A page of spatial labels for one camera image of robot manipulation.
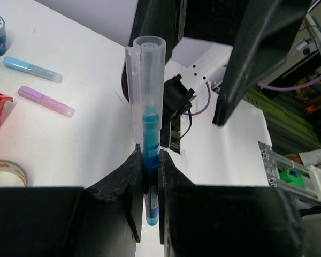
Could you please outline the clear pen cap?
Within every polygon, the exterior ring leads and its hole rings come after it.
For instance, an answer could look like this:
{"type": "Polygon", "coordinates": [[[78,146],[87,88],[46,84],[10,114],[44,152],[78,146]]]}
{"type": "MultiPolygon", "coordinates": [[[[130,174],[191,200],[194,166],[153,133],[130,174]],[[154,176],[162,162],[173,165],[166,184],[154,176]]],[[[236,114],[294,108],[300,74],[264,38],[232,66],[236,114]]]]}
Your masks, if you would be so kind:
{"type": "Polygon", "coordinates": [[[125,48],[125,65],[133,138],[143,140],[143,118],[156,117],[156,131],[162,126],[166,41],[157,36],[141,36],[125,48]]]}

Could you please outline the large grey tape roll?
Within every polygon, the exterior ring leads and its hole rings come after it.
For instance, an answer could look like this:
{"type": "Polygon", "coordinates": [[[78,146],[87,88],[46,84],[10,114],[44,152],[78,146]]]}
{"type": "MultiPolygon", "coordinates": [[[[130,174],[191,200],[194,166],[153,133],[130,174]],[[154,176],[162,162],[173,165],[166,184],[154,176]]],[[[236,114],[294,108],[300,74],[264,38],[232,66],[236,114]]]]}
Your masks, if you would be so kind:
{"type": "Polygon", "coordinates": [[[0,187],[27,187],[28,176],[19,164],[0,160],[0,187]]]}

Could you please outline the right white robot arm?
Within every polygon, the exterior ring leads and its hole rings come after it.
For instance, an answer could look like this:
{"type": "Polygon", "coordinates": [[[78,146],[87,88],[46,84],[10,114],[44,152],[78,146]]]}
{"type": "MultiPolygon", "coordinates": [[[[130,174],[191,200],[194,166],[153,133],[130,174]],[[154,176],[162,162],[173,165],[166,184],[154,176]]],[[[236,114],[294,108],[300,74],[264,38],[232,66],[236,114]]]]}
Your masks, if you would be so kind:
{"type": "Polygon", "coordinates": [[[245,93],[286,59],[310,1],[138,1],[125,49],[123,94],[133,137],[142,147],[166,146],[176,116],[194,93],[221,83],[212,122],[224,126],[245,93]],[[165,64],[183,38],[215,44],[184,73],[164,79],[165,64]]]}

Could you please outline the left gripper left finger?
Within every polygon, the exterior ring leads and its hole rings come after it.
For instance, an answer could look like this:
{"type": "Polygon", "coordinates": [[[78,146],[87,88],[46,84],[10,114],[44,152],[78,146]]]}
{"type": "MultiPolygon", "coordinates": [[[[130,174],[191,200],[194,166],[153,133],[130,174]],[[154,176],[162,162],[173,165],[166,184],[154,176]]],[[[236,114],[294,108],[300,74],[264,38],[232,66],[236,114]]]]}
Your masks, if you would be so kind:
{"type": "Polygon", "coordinates": [[[0,188],[0,256],[134,256],[142,212],[139,148],[89,188],[0,188]]]}

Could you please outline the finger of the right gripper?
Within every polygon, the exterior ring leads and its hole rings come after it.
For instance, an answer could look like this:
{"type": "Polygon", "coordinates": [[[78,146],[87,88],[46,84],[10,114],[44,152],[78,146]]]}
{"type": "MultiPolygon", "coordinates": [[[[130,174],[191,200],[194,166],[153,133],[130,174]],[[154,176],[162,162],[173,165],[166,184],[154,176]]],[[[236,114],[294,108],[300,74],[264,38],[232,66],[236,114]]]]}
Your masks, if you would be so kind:
{"type": "Polygon", "coordinates": [[[232,45],[248,1],[137,1],[128,45],[140,36],[166,40],[172,50],[184,38],[232,45]]]}
{"type": "Polygon", "coordinates": [[[287,59],[310,1],[249,1],[220,85],[213,123],[224,126],[252,87],[287,59]]]}

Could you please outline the pink highlighter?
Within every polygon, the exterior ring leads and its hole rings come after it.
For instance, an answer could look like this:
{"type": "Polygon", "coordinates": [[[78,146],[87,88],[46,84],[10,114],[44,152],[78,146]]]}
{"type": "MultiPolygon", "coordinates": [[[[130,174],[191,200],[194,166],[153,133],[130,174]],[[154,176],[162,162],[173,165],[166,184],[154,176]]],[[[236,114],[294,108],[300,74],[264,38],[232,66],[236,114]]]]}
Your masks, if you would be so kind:
{"type": "Polygon", "coordinates": [[[55,99],[52,99],[28,86],[20,87],[18,89],[18,95],[68,118],[73,117],[75,113],[75,110],[73,108],[55,99]]]}

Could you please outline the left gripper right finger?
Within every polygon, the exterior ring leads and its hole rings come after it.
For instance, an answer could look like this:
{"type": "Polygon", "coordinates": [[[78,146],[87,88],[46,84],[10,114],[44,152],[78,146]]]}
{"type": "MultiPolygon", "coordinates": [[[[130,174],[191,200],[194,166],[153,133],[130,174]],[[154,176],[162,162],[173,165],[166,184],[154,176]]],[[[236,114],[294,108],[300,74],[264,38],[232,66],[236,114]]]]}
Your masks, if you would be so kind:
{"type": "Polygon", "coordinates": [[[281,189],[196,185],[160,153],[160,243],[165,256],[303,256],[299,212],[281,189]]]}

